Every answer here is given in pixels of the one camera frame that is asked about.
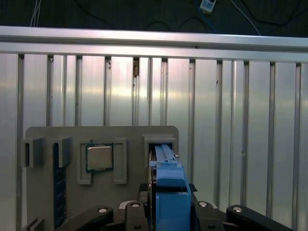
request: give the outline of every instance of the white cable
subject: white cable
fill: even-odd
[[[42,2],[42,0],[39,1],[39,4],[38,4],[38,18],[37,18],[37,24],[36,24],[36,27],[38,27],[38,24],[39,24],[39,14],[40,14],[40,3]]]
[[[31,18],[30,26],[32,26],[32,22],[33,22],[34,16],[35,16],[36,13],[37,13],[37,6],[38,6],[38,0],[36,0],[36,2],[35,2],[35,6],[34,6],[32,18]]]
[[[256,28],[255,24],[246,16],[246,14],[234,3],[233,0],[230,0],[232,4],[235,6],[235,8],[250,22],[250,24],[254,27],[258,35],[261,35],[258,29]]]

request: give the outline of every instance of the bolt head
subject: bolt head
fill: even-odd
[[[233,211],[237,212],[237,213],[241,213],[242,209],[239,207],[233,207]]]
[[[201,207],[207,207],[207,203],[201,201],[201,202],[199,202],[199,206],[201,206]]]

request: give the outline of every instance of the vertical aluminum slat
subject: vertical aluminum slat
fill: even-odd
[[[65,56],[55,55],[51,64],[51,126],[64,125]]]
[[[276,64],[272,218],[288,227],[292,224],[295,75],[295,64]]]
[[[139,104],[138,125],[149,125],[150,110],[150,59],[140,58],[139,60]]]
[[[17,54],[0,54],[0,226],[3,230],[15,230],[16,219],[17,67]]]
[[[82,126],[103,126],[104,68],[105,57],[82,57]]]
[[[231,156],[231,113],[232,113],[232,62],[222,63],[222,116],[220,156],[219,209],[229,206],[230,156]]]
[[[47,55],[25,55],[24,76],[24,137],[26,130],[32,126],[47,125]],[[27,222],[26,216],[26,170],[23,169],[23,204],[22,226]]]
[[[241,199],[241,162],[243,148],[244,63],[233,63],[232,134],[229,204],[238,205]]]
[[[111,57],[109,125],[132,125],[132,82],[133,58]]]
[[[64,125],[75,125],[75,97],[76,97],[76,56],[66,58],[66,86],[64,104]]]
[[[301,69],[301,123],[299,146],[298,230],[308,229],[308,64]]]
[[[193,183],[198,200],[213,203],[217,61],[196,60],[195,65]]]
[[[179,130],[179,155],[185,169],[188,161],[189,59],[168,59],[167,125]]]
[[[161,125],[162,59],[151,60],[150,125]]]
[[[246,205],[265,215],[267,196],[270,63],[249,63]]]

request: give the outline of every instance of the metal bracket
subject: metal bracket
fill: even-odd
[[[21,167],[43,165],[45,138],[23,139],[21,144]]]
[[[22,231],[44,231],[44,219],[35,219],[30,224],[26,224]]]
[[[71,137],[54,139],[53,143],[59,145],[59,167],[69,165],[71,152]]]
[[[172,134],[151,135],[144,134],[144,167],[149,165],[149,145],[150,144],[172,144],[175,155],[178,154],[178,141]]]

